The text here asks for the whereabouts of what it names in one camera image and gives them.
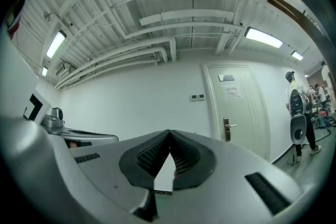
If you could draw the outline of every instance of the black slot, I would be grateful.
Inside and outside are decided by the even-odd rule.
[[[78,142],[79,147],[83,147],[83,146],[92,146],[91,142]]]
[[[89,155],[85,155],[85,156],[79,156],[79,157],[75,157],[75,161],[76,163],[84,163],[87,161],[90,161],[92,159],[96,159],[96,158],[100,158],[100,155],[97,153],[93,153],[93,154],[89,154]]]
[[[273,215],[276,215],[290,206],[290,202],[286,200],[283,195],[260,173],[247,175],[245,178]]]

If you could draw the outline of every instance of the floor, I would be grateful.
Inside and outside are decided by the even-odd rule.
[[[316,155],[310,155],[310,147],[306,145],[302,149],[300,163],[295,161],[296,152],[293,148],[291,153],[275,164],[278,168],[290,175],[302,188],[304,192],[312,186],[319,184],[324,175],[329,172],[336,145],[336,128],[330,128],[331,134],[320,141],[318,145],[322,150]],[[315,130],[316,139],[328,134],[326,129]]]

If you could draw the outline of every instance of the shoe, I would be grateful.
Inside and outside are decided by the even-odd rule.
[[[314,155],[321,151],[322,146],[316,146],[314,150],[311,150],[310,155]]]

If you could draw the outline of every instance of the bag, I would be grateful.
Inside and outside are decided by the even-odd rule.
[[[303,100],[297,89],[293,89],[290,94],[290,115],[293,117],[298,114],[303,114]]]
[[[307,121],[304,116],[304,100],[297,89],[293,89],[290,95],[290,138],[299,145],[306,137]]]

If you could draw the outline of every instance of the fluorescent light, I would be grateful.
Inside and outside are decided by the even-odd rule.
[[[245,33],[245,37],[249,39],[253,39],[262,43],[266,43],[276,48],[280,48],[283,42],[280,39],[277,39],[273,36],[270,36],[267,33],[261,32],[257,29],[248,27]]]
[[[43,67],[42,75],[43,75],[43,76],[46,76],[47,72],[48,72],[48,68]]]
[[[57,33],[56,37],[52,41],[48,51],[47,51],[47,56],[49,58],[52,58],[58,49],[58,47],[62,44],[62,42],[65,40],[67,35],[61,30]]]
[[[298,53],[296,52],[296,50],[293,51],[291,55],[292,55],[294,58],[298,59],[299,61],[301,61],[301,60],[303,59],[303,56],[302,56],[301,54],[298,54]]]

